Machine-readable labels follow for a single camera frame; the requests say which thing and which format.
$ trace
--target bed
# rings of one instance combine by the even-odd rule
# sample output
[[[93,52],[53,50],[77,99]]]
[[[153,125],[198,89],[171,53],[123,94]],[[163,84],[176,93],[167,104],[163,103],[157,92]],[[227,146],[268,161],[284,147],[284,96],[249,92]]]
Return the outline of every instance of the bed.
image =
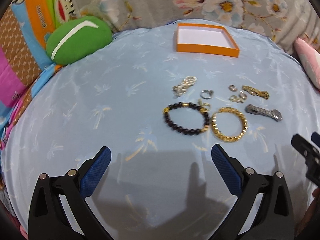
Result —
[[[57,71],[29,102],[1,153],[7,192],[22,227],[27,231],[39,174],[60,176],[106,145],[112,161],[87,203],[115,239],[206,239],[235,201],[210,161],[211,146],[218,142],[259,173],[282,171],[299,221],[313,186],[290,139],[295,133],[308,138],[319,130],[314,122],[319,118],[319,92],[297,60],[270,38],[226,28],[239,45],[239,58],[175,52],[174,21],[118,33],[107,47]],[[174,98],[172,86],[189,75],[196,76],[197,83]],[[248,96],[245,104],[230,102],[231,84],[267,90],[270,99]],[[215,91],[208,100],[210,113],[222,106],[243,112],[252,103],[278,109],[284,119],[277,123],[246,114],[248,134],[232,144],[218,141],[211,131],[190,137],[170,130],[162,109],[179,101],[196,103],[205,89]],[[177,111],[172,118],[188,127],[201,125],[201,118],[191,111]],[[227,115],[220,123],[231,134],[240,126]],[[251,222],[258,206],[257,200]],[[250,219],[243,230],[249,226]]]

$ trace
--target floral curtain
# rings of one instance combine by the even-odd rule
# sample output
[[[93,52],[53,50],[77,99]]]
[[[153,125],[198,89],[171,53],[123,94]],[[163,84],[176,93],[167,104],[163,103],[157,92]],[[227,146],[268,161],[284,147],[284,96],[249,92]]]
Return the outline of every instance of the floral curtain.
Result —
[[[73,0],[78,17],[95,15],[115,32],[204,18],[270,37],[288,53],[297,37],[320,47],[320,20],[308,0]]]

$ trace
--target blue gripper pad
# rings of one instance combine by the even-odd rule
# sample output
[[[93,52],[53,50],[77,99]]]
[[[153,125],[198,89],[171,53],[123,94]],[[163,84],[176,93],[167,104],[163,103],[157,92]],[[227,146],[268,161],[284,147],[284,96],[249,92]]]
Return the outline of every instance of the blue gripper pad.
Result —
[[[214,165],[216,165],[221,177],[223,178],[224,183],[228,187],[230,193],[232,195],[240,197],[242,195],[241,177],[232,166],[230,161],[227,159],[227,157],[230,157],[222,151],[224,151],[222,147],[219,144],[215,144],[211,149],[211,158],[214,162]]]
[[[82,198],[93,194],[110,161],[111,151],[106,147],[80,181],[80,195]]]
[[[311,141],[313,141],[318,147],[320,147],[320,135],[316,132],[311,135]]]

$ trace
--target beaded bracelet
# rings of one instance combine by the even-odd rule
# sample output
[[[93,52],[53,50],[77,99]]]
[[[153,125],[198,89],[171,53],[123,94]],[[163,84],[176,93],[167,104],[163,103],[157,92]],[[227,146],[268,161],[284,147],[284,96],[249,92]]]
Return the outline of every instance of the beaded bracelet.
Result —
[[[186,129],[183,128],[182,126],[178,126],[177,124],[173,123],[170,120],[170,116],[169,116],[169,111],[172,109],[177,109],[177,108],[181,108],[181,107],[189,107],[195,110],[198,110],[204,117],[204,126],[201,129]],[[165,109],[163,109],[163,114],[164,114],[164,118],[165,118],[165,122],[172,127],[173,130],[176,130],[180,133],[183,134],[189,134],[189,135],[194,135],[194,134],[200,134],[200,133],[204,133],[208,130],[209,128],[209,114],[208,112],[202,107],[202,106],[197,106],[196,104],[193,103],[182,103],[179,102],[177,104],[173,104],[173,105],[168,105],[168,107],[166,107]]]
[[[219,131],[219,128],[217,127],[217,122],[216,122],[217,113],[231,113],[231,114],[236,115],[242,123],[241,133],[235,137],[226,136],[226,135],[222,134]],[[219,139],[221,139],[225,142],[236,142],[237,140],[241,139],[242,136],[244,136],[244,134],[246,133],[246,131],[248,129],[248,122],[247,122],[244,114],[242,114],[238,109],[235,109],[232,107],[222,107],[218,110],[218,112],[213,113],[212,120],[211,120],[211,128],[212,128],[212,131],[215,134],[215,136],[217,136]]]

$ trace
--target jewelry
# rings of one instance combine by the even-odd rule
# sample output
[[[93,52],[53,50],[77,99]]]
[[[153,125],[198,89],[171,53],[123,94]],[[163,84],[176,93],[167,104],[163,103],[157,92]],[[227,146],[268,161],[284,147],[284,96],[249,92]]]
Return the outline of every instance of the jewelry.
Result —
[[[264,98],[265,100],[269,99],[269,93],[267,91],[260,91],[250,86],[242,86],[242,90],[247,91],[250,95],[259,96]]]
[[[207,112],[211,109],[211,105],[209,103],[203,103],[201,99],[198,100],[198,104]]]
[[[176,97],[182,96],[185,92],[187,92],[189,87],[193,86],[196,83],[196,81],[196,77],[186,77],[178,86],[172,87],[173,93]]]
[[[208,97],[204,97],[202,94],[208,94],[209,96]],[[213,90],[202,90],[201,93],[200,93],[200,96],[203,98],[203,99],[211,99],[212,96],[213,96]]]
[[[177,108],[181,108],[181,107],[189,107],[195,110],[198,110],[204,117],[204,126],[201,129],[185,129],[182,126],[178,126],[177,124],[173,123],[170,120],[170,116],[169,116],[169,111],[172,109],[177,109]],[[172,127],[173,130],[178,131],[180,133],[183,134],[189,134],[189,135],[194,135],[194,134],[200,134],[200,133],[204,133],[208,130],[209,128],[209,114],[207,111],[205,111],[205,109],[201,106],[197,106],[196,104],[193,103],[182,103],[179,102],[177,104],[173,104],[173,105],[168,105],[168,107],[166,107],[165,109],[163,109],[163,114],[164,114],[164,119],[165,122]]]
[[[244,110],[249,114],[258,114],[258,115],[264,115],[264,116],[270,117],[276,120],[277,122],[282,120],[281,113],[276,109],[267,110],[257,106],[247,105]]]
[[[236,95],[232,95],[232,96],[229,98],[229,100],[230,100],[231,102],[243,103],[243,100],[242,100],[241,98],[237,97]]]
[[[235,137],[230,137],[230,136],[226,136],[224,134],[222,134],[218,127],[217,127],[217,123],[216,123],[216,116],[218,113],[231,113],[231,114],[235,114],[240,121],[242,122],[242,132]],[[236,142],[239,139],[242,138],[242,136],[244,136],[244,134],[246,133],[247,129],[248,129],[248,123],[247,120],[244,116],[244,114],[242,114],[238,109],[232,108],[232,107],[222,107],[218,110],[218,112],[214,112],[212,115],[212,121],[211,121],[211,127],[212,127],[212,131],[215,134],[215,136],[217,136],[219,139],[225,141],[225,142]]]
[[[247,99],[247,95],[246,93],[244,93],[243,91],[239,91],[239,97],[243,100],[246,100]]]
[[[229,86],[229,90],[231,90],[232,92],[238,91],[238,89],[236,88],[235,85],[230,85],[230,86]]]

